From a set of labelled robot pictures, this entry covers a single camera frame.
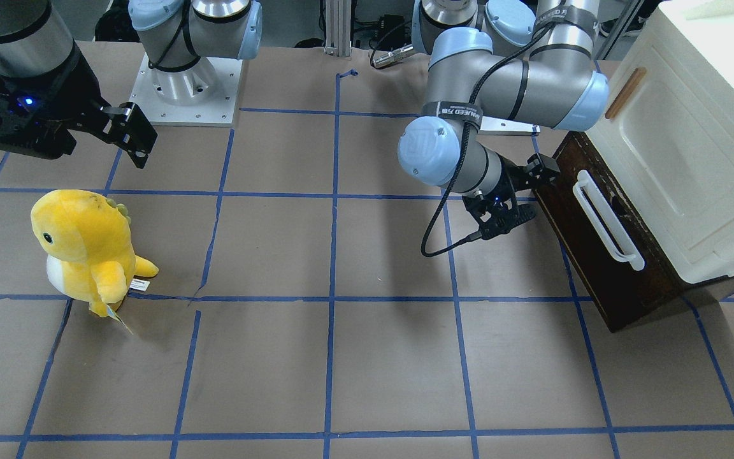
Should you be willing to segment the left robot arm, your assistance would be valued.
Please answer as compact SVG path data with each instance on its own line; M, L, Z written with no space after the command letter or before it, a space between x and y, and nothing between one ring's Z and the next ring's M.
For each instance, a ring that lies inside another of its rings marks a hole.
M430 56L424 105L397 157L411 177L460 194L478 230L508 233L534 218L518 191L548 184L556 161L517 166L478 142L482 119L585 131L602 116L608 79L594 70L597 1L417 1L414 49Z

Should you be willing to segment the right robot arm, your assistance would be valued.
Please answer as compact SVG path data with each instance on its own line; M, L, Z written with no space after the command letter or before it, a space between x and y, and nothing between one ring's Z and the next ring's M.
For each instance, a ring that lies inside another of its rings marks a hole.
M257 1L131 1L128 14L154 88L172 105L215 92L210 59L252 60L259 52ZM137 103L105 101L50 1L0 1L0 150L58 159L76 147L73 130L119 146L140 169L157 140Z

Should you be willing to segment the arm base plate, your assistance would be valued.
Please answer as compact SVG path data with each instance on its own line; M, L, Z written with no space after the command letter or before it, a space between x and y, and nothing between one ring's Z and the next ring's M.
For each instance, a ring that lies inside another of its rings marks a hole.
M148 67L144 55L130 102L148 121L169 127L232 127L245 61L204 57L195 67L167 73Z

